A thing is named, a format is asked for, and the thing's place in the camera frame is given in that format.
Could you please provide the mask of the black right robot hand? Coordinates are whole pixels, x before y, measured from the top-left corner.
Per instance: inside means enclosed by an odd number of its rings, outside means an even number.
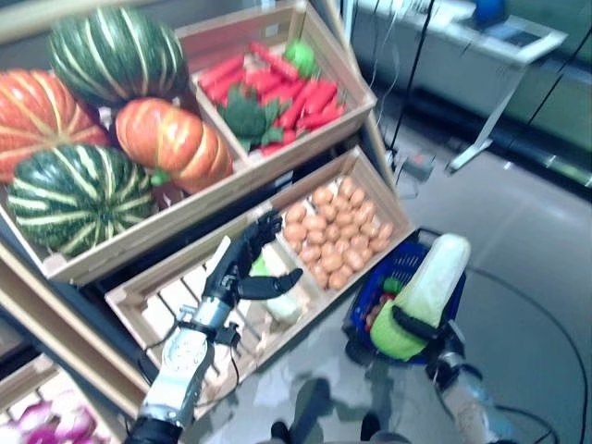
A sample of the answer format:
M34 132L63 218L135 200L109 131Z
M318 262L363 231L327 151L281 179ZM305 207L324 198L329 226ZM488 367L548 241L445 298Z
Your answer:
M428 323L406 314L399 306L392 308L394 321L408 334L426 344L426 372L434 377L441 367L454 368L449 358L464 359L464 336L453 319L449 319L440 327L432 327Z

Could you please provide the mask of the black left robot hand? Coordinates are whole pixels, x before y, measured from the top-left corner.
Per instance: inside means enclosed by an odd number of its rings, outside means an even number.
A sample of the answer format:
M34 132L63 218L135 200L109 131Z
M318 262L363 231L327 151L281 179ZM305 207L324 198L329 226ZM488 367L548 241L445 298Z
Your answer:
M250 275L263 247L276 239L281 228L282 217L275 209L253 221L230 242L206 279L204 295L234 308L240 300L271 300L291 290L303 275L299 267L279 277Z

